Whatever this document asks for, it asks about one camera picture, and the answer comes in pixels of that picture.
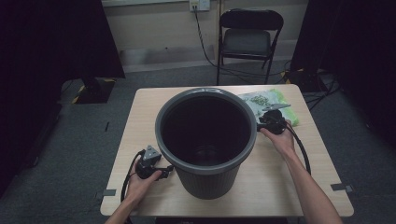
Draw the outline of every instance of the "chair seat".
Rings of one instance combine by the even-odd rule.
[[[267,58],[271,55],[270,33],[262,30],[228,29],[224,34],[224,56],[255,55]]]

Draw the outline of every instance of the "black bucket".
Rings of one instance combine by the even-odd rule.
[[[200,199],[215,199],[231,189],[239,165],[253,149],[256,129],[243,100],[214,88],[176,95],[155,124],[161,153],[187,192]]]

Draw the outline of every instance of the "gray carpet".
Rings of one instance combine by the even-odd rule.
[[[272,71],[282,71],[283,66],[284,62],[275,62]],[[229,67],[260,73],[261,65]],[[0,200],[0,223],[105,222],[96,193],[106,188],[136,90],[215,85],[215,74],[212,66],[126,74],[102,105],[71,105],[82,86],[73,81],[62,95],[59,121],[38,165],[16,176]],[[262,79],[243,79],[222,76],[220,85],[263,84]],[[270,83],[279,80],[279,75],[270,77]],[[395,223],[396,150],[366,128],[359,108],[342,91],[316,105],[312,116],[341,180],[354,188],[348,195],[355,214],[344,218],[345,223]],[[133,221],[154,222],[136,217]]]

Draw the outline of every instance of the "person's right hand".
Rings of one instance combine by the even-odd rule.
[[[283,158],[288,153],[295,152],[294,138],[288,129],[286,129],[282,134],[273,134],[265,128],[261,128],[260,132],[271,140],[271,142],[274,144],[274,147]]]

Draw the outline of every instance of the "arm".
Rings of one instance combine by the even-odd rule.
[[[273,142],[288,165],[307,223],[342,223],[332,202],[298,158],[290,131],[285,130],[280,135],[266,129],[260,129],[260,132]]]
[[[134,174],[134,168],[137,162],[134,163],[134,167],[131,171],[131,178],[129,179],[128,191],[126,193],[124,201],[114,211],[113,215],[106,221],[106,224],[110,223],[124,223],[126,218],[131,214],[132,210],[139,204],[144,198],[151,184],[158,179],[161,175],[161,171],[156,171],[151,177],[147,179],[141,179]]]

